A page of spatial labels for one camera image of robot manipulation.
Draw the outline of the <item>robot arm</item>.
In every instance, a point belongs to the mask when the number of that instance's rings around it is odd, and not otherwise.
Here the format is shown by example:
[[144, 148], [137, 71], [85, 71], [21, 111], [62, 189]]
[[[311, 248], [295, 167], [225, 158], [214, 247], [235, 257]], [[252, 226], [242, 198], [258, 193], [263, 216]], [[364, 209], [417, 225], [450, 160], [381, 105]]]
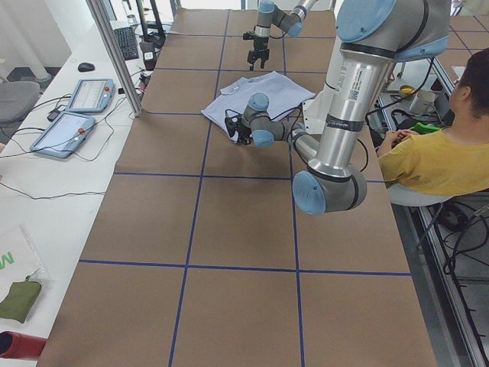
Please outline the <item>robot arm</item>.
[[293, 198], [305, 213], [318, 215], [359, 206], [367, 194], [351, 155], [364, 120], [395, 63], [442, 53], [448, 44], [448, 1], [345, 1], [335, 22], [340, 40], [337, 86], [319, 140], [298, 124], [274, 122], [269, 100], [252, 95], [226, 128], [239, 141], [267, 147], [286, 141], [306, 163], [293, 178]]
[[261, 1], [257, 9], [257, 22], [252, 31], [243, 33], [244, 41], [253, 41], [253, 48], [248, 51], [247, 62], [249, 70], [260, 61], [260, 68], [264, 69], [269, 60], [268, 47], [270, 30], [274, 25], [291, 37], [297, 37], [303, 29], [303, 22], [316, 1], [299, 1], [293, 10], [287, 14], [272, 1]]

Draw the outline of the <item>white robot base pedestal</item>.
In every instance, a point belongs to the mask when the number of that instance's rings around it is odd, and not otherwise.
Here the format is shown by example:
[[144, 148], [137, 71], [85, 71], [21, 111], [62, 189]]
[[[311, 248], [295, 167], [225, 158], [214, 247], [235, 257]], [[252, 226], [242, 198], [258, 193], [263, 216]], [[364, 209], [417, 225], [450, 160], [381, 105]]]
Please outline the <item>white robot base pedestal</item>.
[[332, 105], [332, 98], [338, 92], [338, 78], [343, 63], [343, 56], [340, 53], [341, 44], [341, 40], [336, 37], [322, 92], [315, 99], [309, 99], [303, 103], [304, 124], [308, 133], [312, 135], [322, 134]]

